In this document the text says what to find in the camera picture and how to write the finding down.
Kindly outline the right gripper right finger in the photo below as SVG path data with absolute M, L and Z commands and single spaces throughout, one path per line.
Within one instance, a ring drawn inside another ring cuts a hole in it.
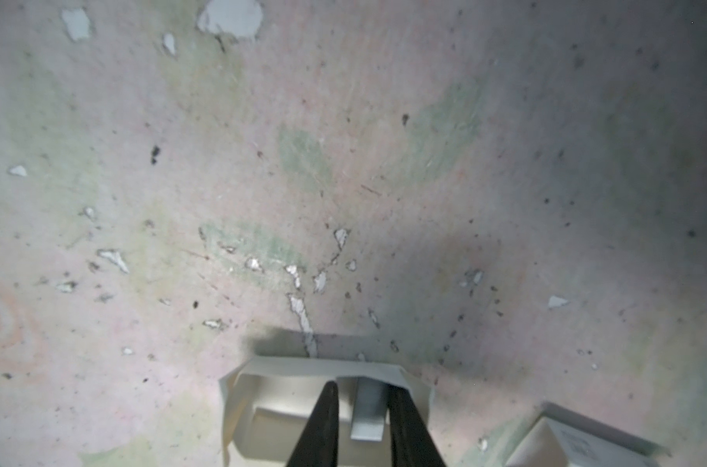
M 445 467 L 410 392 L 391 386 L 388 409 L 392 467 Z

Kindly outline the silver staple strip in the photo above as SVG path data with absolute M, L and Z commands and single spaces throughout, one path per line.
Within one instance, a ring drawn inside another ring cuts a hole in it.
M 351 439 L 380 443 L 388 414 L 389 387 L 382 381 L 361 377 L 357 380 L 351 421 Z

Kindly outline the staple box tray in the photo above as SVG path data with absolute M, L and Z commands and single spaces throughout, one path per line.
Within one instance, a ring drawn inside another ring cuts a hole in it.
M 398 365 L 255 356 L 220 381 L 224 465 L 286 465 L 328 381 L 335 381 L 339 390 L 340 465 L 389 465 L 388 414 L 380 443 L 351 439 L 355 392 L 361 377 L 407 389 L 423 421 L 429 420 L 433 388 Z

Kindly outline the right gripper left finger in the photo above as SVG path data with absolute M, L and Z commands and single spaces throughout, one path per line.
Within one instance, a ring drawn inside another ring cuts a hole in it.
M 339 390 L 328 381 L 287 461 L 287 467 L 337 467 Z

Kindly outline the staple box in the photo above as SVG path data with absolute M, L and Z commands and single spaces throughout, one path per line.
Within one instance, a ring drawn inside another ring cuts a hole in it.
M 584 414 L 545 403 L 503 463 L 534 467 L 650 467 L 670 451 Z

